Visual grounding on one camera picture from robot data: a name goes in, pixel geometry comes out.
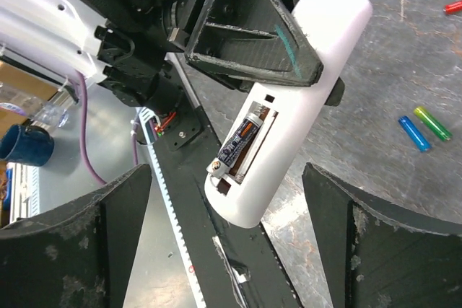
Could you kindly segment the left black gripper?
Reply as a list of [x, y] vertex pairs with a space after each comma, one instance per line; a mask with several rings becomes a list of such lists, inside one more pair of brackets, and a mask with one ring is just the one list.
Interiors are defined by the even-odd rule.
[[292, 15], [300, 0], [171, 0], [186, 63], [221, 85], [309, 87], [323, 64]]

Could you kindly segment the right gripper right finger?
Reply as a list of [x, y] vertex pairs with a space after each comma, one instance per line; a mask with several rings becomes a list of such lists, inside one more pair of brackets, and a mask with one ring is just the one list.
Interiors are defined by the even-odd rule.
[[306, 164], [305, 199], [334, 307], [460, 307], [461, 225]]

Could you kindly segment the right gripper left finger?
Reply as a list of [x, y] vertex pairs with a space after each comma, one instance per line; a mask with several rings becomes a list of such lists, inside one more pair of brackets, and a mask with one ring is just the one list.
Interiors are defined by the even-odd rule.
[[1, 230], [2, 307], [122, 307], [149, 200], [140, 164]]

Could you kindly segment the white remote control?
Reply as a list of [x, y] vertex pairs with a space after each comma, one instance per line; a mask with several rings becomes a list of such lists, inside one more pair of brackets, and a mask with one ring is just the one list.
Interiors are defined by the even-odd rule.
[[259, 224], [371, 16], [370, 0], [301, 0], [295, 6], [292, 18], [323, 72], [310, 87], [253, 85], [225, 142], [263, 105], [268, 112], [259, 132], [242, 151], [236, 175], [207, 173], [204, 182], [208, 202], [224, 220], [246, 229]]

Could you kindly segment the black battery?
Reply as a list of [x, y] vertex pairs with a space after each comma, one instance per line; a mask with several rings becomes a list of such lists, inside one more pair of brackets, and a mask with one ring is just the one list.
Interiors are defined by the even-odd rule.
[[216, 178], [221, 178], [228, 173], [242, 150], [258, 133], [262, 124], [263, 121], [259, 115], [248, 113], [207, 167], [207, 172]]

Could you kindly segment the blue battery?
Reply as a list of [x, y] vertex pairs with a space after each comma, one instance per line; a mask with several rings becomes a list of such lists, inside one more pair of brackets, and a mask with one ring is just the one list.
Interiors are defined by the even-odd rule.
[[429, 141], [422, 135], [409, 117], [401, 116], [398, 119], [398, 124], [403, 128], [418, 150], [426, 152], [432, 148]]

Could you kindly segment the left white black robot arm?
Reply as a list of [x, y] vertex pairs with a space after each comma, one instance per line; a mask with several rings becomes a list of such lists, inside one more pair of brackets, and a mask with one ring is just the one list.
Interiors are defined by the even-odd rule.
[[327, 64], [302, 35], [302, 0], [1, 0], [1, 41], [57, 74], [78, 71], [161, 117], [164, 151], [210, 153], [219, 140], [179, 70], [231, 90], [321, 85]]

